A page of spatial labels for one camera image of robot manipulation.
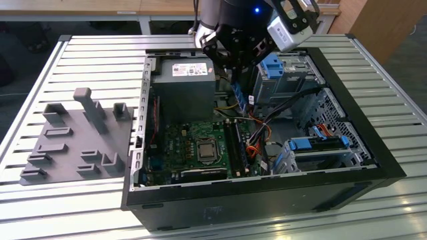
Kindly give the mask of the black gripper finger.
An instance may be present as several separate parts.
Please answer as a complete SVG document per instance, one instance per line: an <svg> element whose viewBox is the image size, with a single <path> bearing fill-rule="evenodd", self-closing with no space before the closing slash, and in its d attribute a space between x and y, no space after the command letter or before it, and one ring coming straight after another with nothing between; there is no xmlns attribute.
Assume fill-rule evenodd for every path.
<svg viewBox="0 0 427 240"><path fill-rule="evenodd" d="M218 67L222 67L227 73L227 79L231 83L235 83L239 78L241 70L241 56L239 52L235 49L227 49L227 45L223 47L226 53L223 53L219 47L219 39L217 32L213 32L210 35L204 35L200 38L202 51L217 64Z"/></svg>
<svg viewBox="0 0 427 240"><path fill-rule="evenodd" d="M241 75L239 82L245 83L250 80L257 65L275 50L277 44L271 37L266 37L255 46L243 53L241 58Z"/></svg>

